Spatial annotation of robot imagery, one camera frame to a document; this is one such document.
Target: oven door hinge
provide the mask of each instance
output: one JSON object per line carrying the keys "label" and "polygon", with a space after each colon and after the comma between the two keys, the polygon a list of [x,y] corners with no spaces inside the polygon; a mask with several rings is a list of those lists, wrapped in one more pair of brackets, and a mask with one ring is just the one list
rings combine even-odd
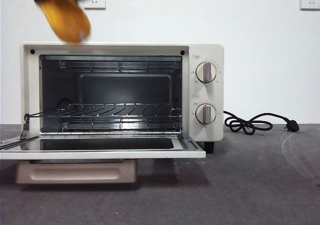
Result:
{"label": "oven door hinge", "polygon": [[26,139],[27,137],[27,133],[29,131],[29,126],[30,126],[30,115],[28,113],[26,113],[24,115],[24,120],[25,123],[23,124],[23,130],[22,133],[20,135],[20,140]]}

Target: blurry object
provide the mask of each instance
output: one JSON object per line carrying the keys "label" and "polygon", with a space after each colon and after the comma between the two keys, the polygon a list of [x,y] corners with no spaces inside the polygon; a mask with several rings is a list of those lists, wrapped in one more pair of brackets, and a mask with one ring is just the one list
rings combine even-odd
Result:
{"label": "blurry object", "polygon": [[76,0],[34,0],[42,9],[54,33],[68,43],[88,37],[90,22]]}

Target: wire rack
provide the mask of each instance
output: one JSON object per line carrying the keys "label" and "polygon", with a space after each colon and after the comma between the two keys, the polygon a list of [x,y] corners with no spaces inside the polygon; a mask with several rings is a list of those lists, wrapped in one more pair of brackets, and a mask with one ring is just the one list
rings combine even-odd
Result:
{"label": "wire rack", "polygon": [[72,103],[65,109],[39,112],[28,115],[30,118],[154,118],[181,117],[180,110],[170,103]]}

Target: white knob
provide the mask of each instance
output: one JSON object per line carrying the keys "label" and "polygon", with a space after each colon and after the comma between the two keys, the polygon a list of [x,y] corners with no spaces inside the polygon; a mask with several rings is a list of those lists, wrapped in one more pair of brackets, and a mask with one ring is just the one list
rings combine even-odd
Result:
{"label": "white knob", "polygon": [[216,119],[216,109],[210,104],[202,104],[197,107],[195,116],[200,123],[208,125]]}
{"label": "white knob", "polygon": [[217,69],[212,62],[205,61],[198,65],[195,74],[199,81],[210,83],[216,78]]}

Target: oven rack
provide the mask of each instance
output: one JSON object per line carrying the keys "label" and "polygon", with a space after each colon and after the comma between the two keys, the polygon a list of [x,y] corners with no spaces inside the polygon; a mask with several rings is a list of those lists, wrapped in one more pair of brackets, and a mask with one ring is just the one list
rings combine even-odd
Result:
{"label": "oven rack", "polygon": [[154,120],[137,118],[119,118],[119,119],[92,119],[92,120],[72,120],[65,121],[62,125],[62,132],[112,132],[112,131],[171,131],[180,130],[181,121],[172,120]]}
{"label": "oven rack", "polygon": [[179,118],[170,103],[72,103],[67,108],[27,114],[28,118]]}

